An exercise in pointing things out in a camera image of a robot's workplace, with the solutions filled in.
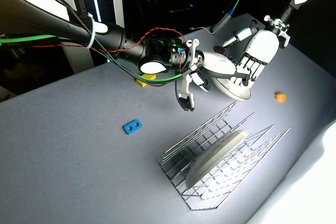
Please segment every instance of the white cable tie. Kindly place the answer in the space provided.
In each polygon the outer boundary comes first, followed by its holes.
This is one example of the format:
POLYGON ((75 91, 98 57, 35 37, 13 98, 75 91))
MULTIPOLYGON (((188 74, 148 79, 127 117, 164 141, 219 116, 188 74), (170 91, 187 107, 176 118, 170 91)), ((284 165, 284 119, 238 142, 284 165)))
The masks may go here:
POLYGON ((88 17, 91 18, 91 21, 92 21, 92 31, 91 31, 91 38, 90 38, 90 42, 89 44, 87 45, 87 49, 90 49, 93 45, 93 42, 95 40, 95 37, 96 37, 96 22, 95 20, 93 19, 93 15, 91 13, 88 13, 88 17))

